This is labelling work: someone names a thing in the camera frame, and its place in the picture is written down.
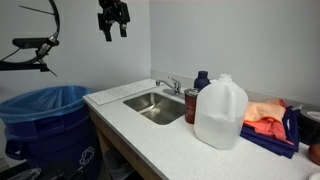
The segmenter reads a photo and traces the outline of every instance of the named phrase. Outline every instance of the plastic jug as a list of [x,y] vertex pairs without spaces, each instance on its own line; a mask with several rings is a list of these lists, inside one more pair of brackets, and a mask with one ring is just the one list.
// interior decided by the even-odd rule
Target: plastic jug
[[232,149],[242,128],[248,96],[231,75],[221,74],[197,97],[194,131],[216,149]]

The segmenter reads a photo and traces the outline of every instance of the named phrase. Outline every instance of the recycling symbol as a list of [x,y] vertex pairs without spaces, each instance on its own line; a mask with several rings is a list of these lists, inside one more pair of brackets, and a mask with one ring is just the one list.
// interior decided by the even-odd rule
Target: recycling symbol
[[87,165],[94,158],[94,148],[89,146],[82,152],[81,159],[79,160],[80,165]]

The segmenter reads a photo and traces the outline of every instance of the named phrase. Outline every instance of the faucet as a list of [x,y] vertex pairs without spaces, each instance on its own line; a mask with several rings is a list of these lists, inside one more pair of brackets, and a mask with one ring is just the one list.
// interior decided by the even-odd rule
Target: faucet
[[184,99],[184,96],[183,96],[184,94],[180,92],[181,82],[176,80],[176,79],[174,79],[174,78],[172,78],[172,77],[170,77],[170,76],[168,78],[173,81],[173,86],[171,84],[169,84],[168,82],[163,81],[163,80],[157,80],[156,81],[156,85],[160,86],[160,83],[162,82],[162,83],[166,84],[167,86],[169,86],[172,89],[172,90],[171,89],[164,89],[163,90],[164,93],[167,93],[167,94],[173,95],[173,96],[178,96],[178,97]]

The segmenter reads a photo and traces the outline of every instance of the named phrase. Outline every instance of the blue bottle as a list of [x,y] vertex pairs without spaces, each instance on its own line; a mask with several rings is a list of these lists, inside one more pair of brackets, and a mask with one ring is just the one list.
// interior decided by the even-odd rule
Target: blue bottle
[[210,80],[208,79],[208,72],[199,71],[197,79],[194,80],[193,88],[197,88],[199,89],[199,91],[201,91],[208,84],[210,84]]

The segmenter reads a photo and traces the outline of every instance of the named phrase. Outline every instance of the blue trash bag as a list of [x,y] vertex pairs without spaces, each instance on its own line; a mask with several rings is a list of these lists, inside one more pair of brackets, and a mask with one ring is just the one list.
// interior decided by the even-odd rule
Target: blue trash bag
[[4,123],[35,121],[62,116],[85,105],[82,97],[90,94],[82,86],[59,86],[32,91],[0,104],[0,118]]

